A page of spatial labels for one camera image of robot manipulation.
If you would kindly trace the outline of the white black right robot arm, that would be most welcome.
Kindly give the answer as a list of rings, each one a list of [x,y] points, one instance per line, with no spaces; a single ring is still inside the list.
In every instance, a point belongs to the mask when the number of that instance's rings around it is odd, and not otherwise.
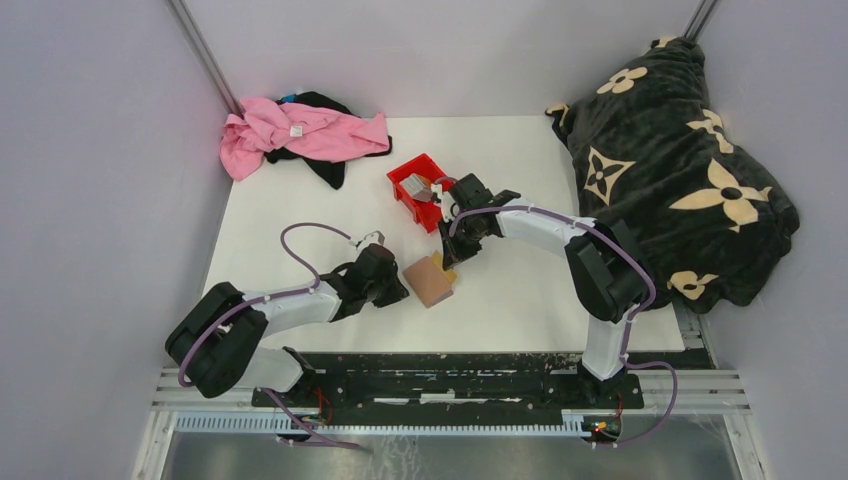
[[[631,325],[656,297],[626,223],[561,214],[511,190],[493,194],[473,174],[458,181],[440,178],[430,190],[441,213],[443,269],[473,258],[487,237],[523,241],[567,260],[576,296],[590,318],[578,396],[591,408],[612,401],[618,393],[615,377],[626,369]]]

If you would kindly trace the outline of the red plastic bin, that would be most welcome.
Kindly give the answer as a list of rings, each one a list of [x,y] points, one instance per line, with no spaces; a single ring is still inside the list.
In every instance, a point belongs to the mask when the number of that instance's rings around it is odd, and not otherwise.
[[[447,176],[426,153],[396,167],[386,174],[393,188],[394,198],[412,214],[414,222],[427,233],[437,230],[443,218],[441,206],[433,200],[433,188],[439,186],[446,192],[456,179]]]

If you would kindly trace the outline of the aluminium rail frame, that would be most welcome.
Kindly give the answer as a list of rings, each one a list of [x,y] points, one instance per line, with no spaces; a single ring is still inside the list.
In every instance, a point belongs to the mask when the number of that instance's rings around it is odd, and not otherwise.
[[[637,405],[557,409],[519,397],[378,398],[296,444],[286,412],[161,374],[134,479],[762,479],[751,409],[728,370],[637,375]]]

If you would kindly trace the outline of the tan leather card holder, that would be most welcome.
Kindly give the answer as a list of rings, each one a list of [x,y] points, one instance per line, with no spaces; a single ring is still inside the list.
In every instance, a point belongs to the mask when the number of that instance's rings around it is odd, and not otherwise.
[[[453,295],[457,275],[443,268],[443,259],[435,254],[423,257],[407,267],[403,276],[425,308],[431,308]]]

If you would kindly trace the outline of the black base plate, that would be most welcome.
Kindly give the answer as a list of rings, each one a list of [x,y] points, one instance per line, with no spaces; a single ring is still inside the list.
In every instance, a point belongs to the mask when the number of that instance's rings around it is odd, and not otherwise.
[[[315,375],[299,399],[316,390],[334,407],[378,400],[494,400],[567,409],[640,409],[639,379],[621,374],[612,387],[578,372],[578,353],[363,354],[303,352]]]

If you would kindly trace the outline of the stack of credit cards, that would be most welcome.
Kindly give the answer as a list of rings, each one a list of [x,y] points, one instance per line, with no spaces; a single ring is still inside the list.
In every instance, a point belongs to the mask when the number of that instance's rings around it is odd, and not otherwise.
[[[401,189],[412,199],[421,203],[430,203],[432,201],[431,185],[432,181],[428,178],[413,173],[404,178],[399,183]]]

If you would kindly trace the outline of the black floral blanket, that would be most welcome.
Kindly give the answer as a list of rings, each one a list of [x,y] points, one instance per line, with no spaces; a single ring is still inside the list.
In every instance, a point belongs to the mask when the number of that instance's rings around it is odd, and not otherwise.
[[[698,314],[748,306],[799,229],[778,180],[725,134],[700,46],[653,41],[595,92],[546,110],[568,150],[579,212],[623,220],[657,288]]]

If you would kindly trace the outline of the pink cloth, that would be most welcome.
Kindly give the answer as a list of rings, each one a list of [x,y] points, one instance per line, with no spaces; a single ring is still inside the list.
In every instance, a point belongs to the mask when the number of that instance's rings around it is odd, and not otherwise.
[[[390,150],[385,116],[372,119],[302,103],[278,104],[264,97],[241,100],[243,114],[223,126],[219,158],[229,176],[242,181],[267,154],[286,149],[298,157],[342,163]]]

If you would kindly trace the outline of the yellow credit card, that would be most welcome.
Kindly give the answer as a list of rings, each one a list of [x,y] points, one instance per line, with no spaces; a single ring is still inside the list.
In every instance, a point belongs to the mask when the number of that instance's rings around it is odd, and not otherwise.
[[[430,258],[446,281],[453,285],[456,282],[458,275],[453,269],[444,267],[444,258],[442,253],[440,251],[434,251]]]

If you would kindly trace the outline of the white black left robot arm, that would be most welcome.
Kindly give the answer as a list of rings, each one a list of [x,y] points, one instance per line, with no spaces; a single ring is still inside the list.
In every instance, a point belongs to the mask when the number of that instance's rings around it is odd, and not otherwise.
[[[180,368],[180,384],[205,398],[236,386],[270,388],[299,407],[315,391],[312,367],[293,348],[268,349],[261,341],[346,319],[367,304],[384,308],[408,295],[393,253],[370,243],[354,261],[319,275],[314,285],[263,294],[242,292],[229,282],[214,285],[171,332],[165,351]]]

